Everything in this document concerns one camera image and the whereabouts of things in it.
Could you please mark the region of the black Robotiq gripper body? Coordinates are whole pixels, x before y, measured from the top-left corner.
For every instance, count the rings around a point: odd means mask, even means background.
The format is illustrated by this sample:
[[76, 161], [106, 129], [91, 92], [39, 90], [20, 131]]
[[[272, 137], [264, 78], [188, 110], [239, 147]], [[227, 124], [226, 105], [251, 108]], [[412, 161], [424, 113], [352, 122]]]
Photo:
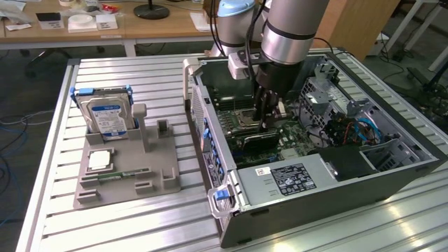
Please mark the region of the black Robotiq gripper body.
[[267, 90], [288, 92], [295, 84], [302, 70], [302, 62], [295, 65], [283, 65], [276, 62], [259, 65], [256, 82]]

